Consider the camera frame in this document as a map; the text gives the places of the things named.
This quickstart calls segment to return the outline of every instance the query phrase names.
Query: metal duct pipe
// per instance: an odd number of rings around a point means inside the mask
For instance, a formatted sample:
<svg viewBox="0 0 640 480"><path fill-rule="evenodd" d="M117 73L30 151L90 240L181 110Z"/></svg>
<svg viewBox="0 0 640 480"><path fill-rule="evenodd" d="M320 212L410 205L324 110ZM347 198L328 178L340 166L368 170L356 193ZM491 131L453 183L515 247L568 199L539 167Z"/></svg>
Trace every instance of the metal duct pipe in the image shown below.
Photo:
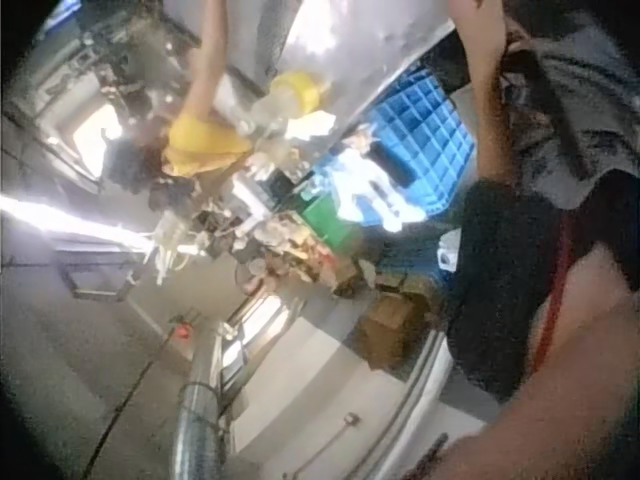
<svg viewBox="0 0 640 480"><path fill-rule="evenodd" d="M209 322L200 331L189 381L182 390L173 445L171 480L222 477L222 444L218 436L222 337Z"/></svg>

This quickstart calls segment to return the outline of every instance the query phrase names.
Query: cluttered workbench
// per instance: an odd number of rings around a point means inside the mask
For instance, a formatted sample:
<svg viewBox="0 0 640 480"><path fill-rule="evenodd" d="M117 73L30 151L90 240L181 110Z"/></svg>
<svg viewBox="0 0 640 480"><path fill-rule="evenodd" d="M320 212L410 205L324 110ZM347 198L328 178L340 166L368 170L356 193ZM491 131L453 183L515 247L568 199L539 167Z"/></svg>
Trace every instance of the cluttered workbench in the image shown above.
<svg viewBox="0 0 640 480"><path fill-rule="evenodd" d="M195 36L200 8L164 3ZM437 1L232 2L230 68L214 106L254 153L201 193L208 252L229 248L264 274L265 251L275 251L326 284L327 260L344 265L336 259L361 248L363 228L398 233L445 210L473 141L415 62L452 28ZM247 255L256 239L266 249Z"/></svg>

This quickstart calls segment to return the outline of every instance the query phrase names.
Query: black cable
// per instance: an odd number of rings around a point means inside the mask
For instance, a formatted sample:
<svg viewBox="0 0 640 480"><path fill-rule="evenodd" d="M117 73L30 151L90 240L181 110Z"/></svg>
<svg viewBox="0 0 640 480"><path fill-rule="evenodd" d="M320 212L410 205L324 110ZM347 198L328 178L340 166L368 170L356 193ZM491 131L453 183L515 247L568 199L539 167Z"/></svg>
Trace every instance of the black cable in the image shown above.
<svg viewBox="0 0 640 480"><path fill-rule="evenodd" d="M91 472L93 471L93 467L94 467L96 461L98 460L98 457L100 456L100 453L102 453L102 448L104 447L105 443L107 443L107 439L109 438L109 435L111 434L111 431L116 426L116 423L118 423L118 420L120 419L120 416L122 415L122 412L124 411L125 408L127 408L127 405L129 404L129 402L131 401L131 399L135 395L136 391L138 390L138 388L142 384L142 381L144 380L144 377L147 375L147 373L149 372L151 367L156 363L156 361L160 357L160 354L162 353L164 348L169 343L169 340L171 340L171 337L173 336L174 330L175 330L175 327L172 327L171 330L169 330L169 333L167 334L167 336L164 339L164 341L162 342L162 344L158 347L158 350L156 351L155 355L151 358L151 360L149 360L147 362L147 364L144 366L144 368L140 371L140 374L138 375L138 378L136 379L136 381L132 385L131 389L129 390L129 393L127 393L127 396L115 408L115 410L113 412L113 416L111 417L111 421L109 421L109 424L107 425L107 428L105 428L104 432L102 432L102 435L100 436L100 440L98 440L98 443L96 444L95 448L93 449L93 453L91 454L91 458L89 458L89 461L87 462L87 466L85 467L84 471L82 472L82 477L81 477L82 480L87 480L91 476Z"/></svg>

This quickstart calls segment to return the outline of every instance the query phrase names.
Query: forearm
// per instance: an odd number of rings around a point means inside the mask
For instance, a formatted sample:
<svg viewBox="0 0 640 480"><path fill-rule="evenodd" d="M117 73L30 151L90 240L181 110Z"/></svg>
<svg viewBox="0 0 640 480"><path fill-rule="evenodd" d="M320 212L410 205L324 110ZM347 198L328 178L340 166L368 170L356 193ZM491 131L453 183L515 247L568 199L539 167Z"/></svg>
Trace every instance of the forearm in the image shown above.
<svg viewBox="0 0 640 480"><path fill-rule="evenodd" d="M515 183L507 112L502 104L499 70L488 74L471 71L471 88L478 115L478 176L501 183Z"/></svg>
<svg viewBox="0 0 640 480"><path fill-rule="evenodd" d="M225 0L206 0L202 24L202 45L193 67L193 83L182 111L203 121L209 120L211 104L224 73L227 50L227 9Z"/></svg>
<svg viewBox="0 0 640 480"><path fill-rule="evenodd" d="M636 294L585 327L430 479L584 477L636 392L638 315Z"/></svg>
<svg viewBox="0 0 640 480"><path fill-rule="evenodd" d="M223 71L228 38L226 0L206 0L201 37L201 72L211 74Z"/></svg>

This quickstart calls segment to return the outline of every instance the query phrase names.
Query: red cord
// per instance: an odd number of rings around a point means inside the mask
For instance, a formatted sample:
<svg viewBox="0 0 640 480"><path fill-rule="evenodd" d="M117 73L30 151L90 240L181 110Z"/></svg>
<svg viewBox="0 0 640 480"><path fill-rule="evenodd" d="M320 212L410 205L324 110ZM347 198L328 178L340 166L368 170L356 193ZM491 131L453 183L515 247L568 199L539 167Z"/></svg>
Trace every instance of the red cord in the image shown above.
<svg viewBox="0 0 640 480"><path fill-rule="evenodd" d="M558 323L558 315L562 306L562 297L564 294L564 286L567 283L567 274L571 263L571 233L572 233L572 217L570 212L564 212L560 222L560 248L556 259L556 268L553 274L553 284L551 287L551 299L549 301L549 310L545 318L544 327L538 342L535 356L533 357L532 372L536 373L551 348L553 340L553 332Z"/></svg>

